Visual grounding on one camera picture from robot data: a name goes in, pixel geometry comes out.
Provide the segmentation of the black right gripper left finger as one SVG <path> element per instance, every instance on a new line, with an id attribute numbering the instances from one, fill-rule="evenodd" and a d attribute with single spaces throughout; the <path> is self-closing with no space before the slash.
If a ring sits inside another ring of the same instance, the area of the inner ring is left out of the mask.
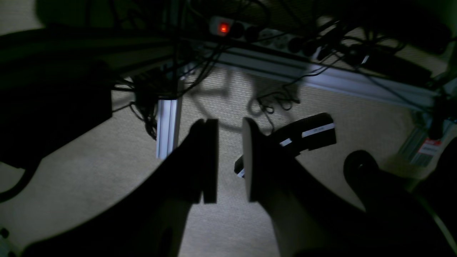
<path id="1" fill-rule="evenodd" d="M 120 257 L 176 257 L 194 204 L 216 203 L 217 119 L 199 119 L 180 144 L 123 202 L 129 231 Z"/>

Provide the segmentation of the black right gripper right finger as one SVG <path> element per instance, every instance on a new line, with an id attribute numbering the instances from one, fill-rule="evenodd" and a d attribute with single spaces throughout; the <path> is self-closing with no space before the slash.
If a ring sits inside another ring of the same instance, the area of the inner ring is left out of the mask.
<path id="1" fill-rule="evenodd" d="M 271 219 L 281 257 L 359 257 L 356 226 L 361 212 L 315 179 L 284 147 L 242 124 L 247 197 Z"/>

